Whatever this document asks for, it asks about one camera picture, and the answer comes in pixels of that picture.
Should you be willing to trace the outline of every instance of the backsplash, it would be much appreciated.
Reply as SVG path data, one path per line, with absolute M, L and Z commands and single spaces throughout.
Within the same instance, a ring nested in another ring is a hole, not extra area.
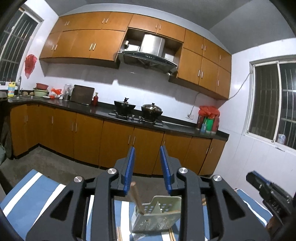
M 99 101 L 114 104 L 114 100 L 129 98 L 131 104 L 141 110 L 143 104 L 155 103 L 163 110 L 163 115 L 197 122 L 200 105 L 215 105 L 216 100 L 198 94 L 185 87 L 170 83 L 169 76 L 153 70 L 120 64 L 119 69 L 78 64 L 47 64 L 37 61 L 36 67 L 27 80 L 23 78 L 22 88 L 32 89 L 36 83 L 44 83 L 51 88 L 61 88 L 67 83 L 95 88 Z M 191 112 L 193 120 L 186 116 Z

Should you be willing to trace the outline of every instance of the yellow bottle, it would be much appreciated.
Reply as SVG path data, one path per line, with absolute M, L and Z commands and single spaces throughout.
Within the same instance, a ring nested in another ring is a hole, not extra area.
M 14 94 L 15 94 L 15 82 L 9 82 L 7 96 L 13 97 Z

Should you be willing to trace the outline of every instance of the floor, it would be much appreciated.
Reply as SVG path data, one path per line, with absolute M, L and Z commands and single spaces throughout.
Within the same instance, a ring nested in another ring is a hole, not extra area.
M 6 159 L 0 165 L 0 183 L 4 191 L 14 187 L 29 171 L 35 169 L 52 180 L 67 185 L 76 176 L 85 179 L 96 177 L 104 170 L 90 167 L 37 147 L 19 159 Z M 155 195 L 168 195 L 164 181 L 157 177 L 133 176 L 137 183 L 143 203 L 150 202 Z M 117 200 L 130 201 L 130 197 L 115 197 Z

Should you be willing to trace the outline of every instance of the black countertop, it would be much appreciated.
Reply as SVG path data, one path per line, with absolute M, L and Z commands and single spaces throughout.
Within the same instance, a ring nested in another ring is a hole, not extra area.
M 207 139 L 218 139 L 218 140 L 228 140 L 229 134 L 217 131 L 216 134 L 206 134 L 201 133 L 199 130 L 195 129 L 194 123 L 190 123 L 187 121 L 182 121 L 170 117 L 161 116 L 161 120 L 163 121 L 163 126 L 152 125 L 151 123 L 139 123 L 137 121 L 130 122 L 127 120 L 118 119 L 115 116 L 109 115 L 115 108 L 114 105 L 106 104 L 102 102 L 98 102 L 98 106 L 87 106 L 83 104 L 78 104 L 71 101 L 64 101 L 59 99 L 47 99 L 47 98 L 40 98 L 40 97 L 20 97 L 16 99 L 16 97 L 8 99 L 7 103 L 9 105 L 20 105 L 20 104 L 27 104 L 27 103 L 39 103 L 47 106 L 57 107 L 60 109 L 74 111 L 80 114 L 85 114 L 94 117 L 100 117 L 106 120 L 117 121 L 121 123 L 127 123 L 139 127 L 145 127 L 148 129 L 158 130 L 158 131 L 165 131 L 165 132 L 173 132 L 173 133 L 180 133 L 184 135 L 194 136 L 194 137 L 201 137 Z M 141 111 L 134 110 L 136 114 L 141 115 Z

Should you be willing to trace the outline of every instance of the striped tablecloth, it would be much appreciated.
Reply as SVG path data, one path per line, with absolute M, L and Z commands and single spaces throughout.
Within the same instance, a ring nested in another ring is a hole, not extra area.
M 41 173 L 32 170 L 8 193 L 0 204 L 0 207 L 16 232 L 25 240 L 30 228 L 64 187 L 65 185 L 59 184 Z M 272 217 L 271 213 L 242 190 L 238 189 L 237 193 L 257 216 L 260 222 L 266 226 L 269 219 Z M 86 228 L 87 241 L 90 241 L 93 202 L 94 196 L 91 196 Z M 168 232 L 159 232 L 158 235 L 146 235 L 144 237 L 139 234 L 131 234 L 129 223 L 135 204 L 116 200 L 114 204 L 115 224 L 117 227 L 120 227 L 123 241 L 137 241 L 139 238 L 141 238 L 141 241 L 170 241 Z M 203 212 L 205 240 L 208 240 L 210 237 L 206 206 L 203 206 Z M 176 240 L 178 240 L 179 227 L 180 220 L 172 227 Z

